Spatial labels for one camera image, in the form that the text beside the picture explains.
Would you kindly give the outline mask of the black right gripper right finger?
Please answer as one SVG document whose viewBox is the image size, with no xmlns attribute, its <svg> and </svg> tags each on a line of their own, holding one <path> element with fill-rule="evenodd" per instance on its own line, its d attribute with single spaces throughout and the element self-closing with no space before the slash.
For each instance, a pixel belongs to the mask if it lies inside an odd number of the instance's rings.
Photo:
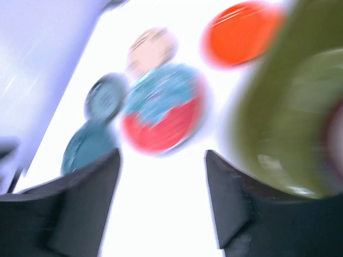
<svg viewBox="0 0 343 257">
<path fill-rule="evenodd" d="M 342 195 L 308 199 L 276 190 L 205 156 L 218 244 L 226 256 L 342 256 Z"/>
</svg>

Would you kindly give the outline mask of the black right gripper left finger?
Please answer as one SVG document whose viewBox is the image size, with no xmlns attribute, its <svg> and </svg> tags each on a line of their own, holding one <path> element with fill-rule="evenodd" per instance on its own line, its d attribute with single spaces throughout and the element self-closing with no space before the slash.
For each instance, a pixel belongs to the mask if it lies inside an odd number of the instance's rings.
<svg viewBox="0 0 343 257">
<path fill-rule="evenodd" d="M 121 157 L 92 164 L 18 194 L 1 195 L 1 256 L 97 256 Z"/>
</svg>

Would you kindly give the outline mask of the red rimmed beige plate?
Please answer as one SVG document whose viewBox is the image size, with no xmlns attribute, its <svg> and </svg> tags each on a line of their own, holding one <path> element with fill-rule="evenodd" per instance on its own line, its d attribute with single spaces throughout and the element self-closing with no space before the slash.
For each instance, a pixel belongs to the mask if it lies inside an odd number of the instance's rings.
<svg viewBox="0 0 343 257">
<path fill-rule="evenodd" d="M 328 172 L 342 184 L 342 100 L 332 105 L 324 116 L 321 143 Z"/>
</svg>

